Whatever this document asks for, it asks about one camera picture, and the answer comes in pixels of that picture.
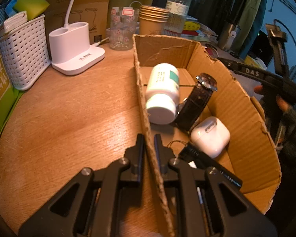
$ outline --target airpods case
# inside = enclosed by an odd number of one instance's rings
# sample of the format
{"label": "airpods case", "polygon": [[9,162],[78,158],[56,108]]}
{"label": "airpods case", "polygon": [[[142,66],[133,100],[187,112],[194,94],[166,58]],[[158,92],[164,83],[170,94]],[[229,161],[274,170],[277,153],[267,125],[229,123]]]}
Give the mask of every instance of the airpods case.
{"label": "airpods case", "polygon": [[208,117],[191,132],[191,141],[211,158],[217,157],[230,140],[230,133],[216,117]]}

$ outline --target wood grain surface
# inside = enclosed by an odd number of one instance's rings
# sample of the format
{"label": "wood grain surface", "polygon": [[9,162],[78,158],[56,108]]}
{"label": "wood grain surface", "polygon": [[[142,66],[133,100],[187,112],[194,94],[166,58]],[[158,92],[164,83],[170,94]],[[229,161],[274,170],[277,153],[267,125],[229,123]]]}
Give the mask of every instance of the wood grain surface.
{"label": "wood grain surface", "polygon": [[[100,169],[133,146],[141,122],[133,51],[114,51],[77,76],[51,66],[18,102],[0,139],[0,214],[21,224],[85,166]],[[149,177],[122,196],[120,236],[158,236]]]}

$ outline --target yellow sponge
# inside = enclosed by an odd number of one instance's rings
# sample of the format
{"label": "yellow sponge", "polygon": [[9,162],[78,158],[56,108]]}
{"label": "yellow sponge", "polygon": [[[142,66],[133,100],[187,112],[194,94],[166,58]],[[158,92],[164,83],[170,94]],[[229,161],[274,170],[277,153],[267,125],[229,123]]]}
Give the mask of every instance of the yellow sponge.
{"label": "yellow sponge", "polygon": [[17,0],[13,8],[16,11],[26,11],[27,19],[32,20],[42,14],[48,6],[46,0]]}

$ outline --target cup with pink stickers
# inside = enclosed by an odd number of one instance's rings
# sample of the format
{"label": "cup with pink stickers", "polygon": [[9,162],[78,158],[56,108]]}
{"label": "cup with pink stickers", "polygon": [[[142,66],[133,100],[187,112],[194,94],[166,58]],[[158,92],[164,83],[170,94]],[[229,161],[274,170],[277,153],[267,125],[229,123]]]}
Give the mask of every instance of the cup with pink stickers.
{"label": "cup with pink stickers", "polygon": [[137,27],[139,9],[133,7],[112,7],[110,48],[129,50],[133,47],[132,36]]}

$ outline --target white woven basket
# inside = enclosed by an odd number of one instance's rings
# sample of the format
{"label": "white woven basket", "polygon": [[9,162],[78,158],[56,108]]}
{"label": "white woven basket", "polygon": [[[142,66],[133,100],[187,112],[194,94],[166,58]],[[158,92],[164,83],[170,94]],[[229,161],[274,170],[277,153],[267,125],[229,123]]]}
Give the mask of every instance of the white woven basket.
{"label": "white woven basket", "polygon": [[0,38],[3,63],[18,90],[29,89],[51,63],[44,17],[30,20]]}

